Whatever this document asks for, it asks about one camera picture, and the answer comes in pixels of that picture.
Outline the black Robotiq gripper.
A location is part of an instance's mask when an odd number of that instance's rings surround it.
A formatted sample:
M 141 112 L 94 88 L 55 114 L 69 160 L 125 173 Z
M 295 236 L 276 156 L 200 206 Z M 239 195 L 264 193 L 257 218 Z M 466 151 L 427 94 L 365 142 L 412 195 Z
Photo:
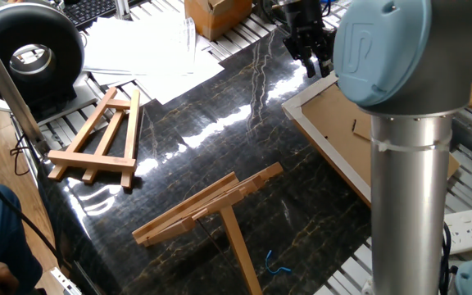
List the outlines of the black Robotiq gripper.
M 323 22 L 329 3 L 324 1 L 322 6 L 319 0 L 292 0 L 284 1 L 282 6 L 289 28 L 285 47 L 295 60 L 301 60 L 309 78 L 315 75 L 312 54 L 318 59 L 321 76 L 328 76 L 334 68 L 335 39 L 335 28 Z

